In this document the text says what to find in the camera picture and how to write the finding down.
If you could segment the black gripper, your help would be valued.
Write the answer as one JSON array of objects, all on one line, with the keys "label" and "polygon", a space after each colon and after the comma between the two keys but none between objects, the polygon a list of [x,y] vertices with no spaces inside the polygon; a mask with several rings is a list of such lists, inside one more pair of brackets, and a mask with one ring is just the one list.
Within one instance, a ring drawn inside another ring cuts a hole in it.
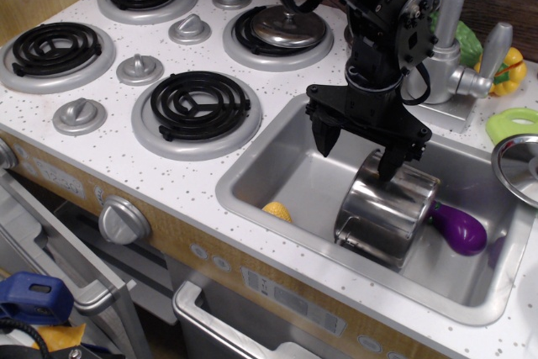
[{"label": "black gripper", "polygon": [[318,152],[327,157],[342,130],[382,145],[381,181],[390,181],[406,161],[418,161],[431,139],[431,130],[404,107],[392,89],[368,92],[351,85],[313,84],[306,94],[306,114]]}]

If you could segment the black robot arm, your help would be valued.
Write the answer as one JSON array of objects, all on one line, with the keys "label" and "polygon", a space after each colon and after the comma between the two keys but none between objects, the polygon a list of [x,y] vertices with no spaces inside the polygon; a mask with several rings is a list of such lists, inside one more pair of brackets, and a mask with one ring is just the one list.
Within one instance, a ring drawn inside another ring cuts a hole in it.
[{"label": "black robot arm", "polygon": [[[293,13],[314,11],[323,0],[280,0]],[[406,161],[418,160],[431,130],[406,108],[426,101],[430,89],[404,97],[404,78],[417,71],[425,85],[424,59],[434,54],[428,0],[340,0],[352,34],[344,86],[312,84],[307,113],[318,151],[327,156],[342,130],[383,146],[381,180]]]}]

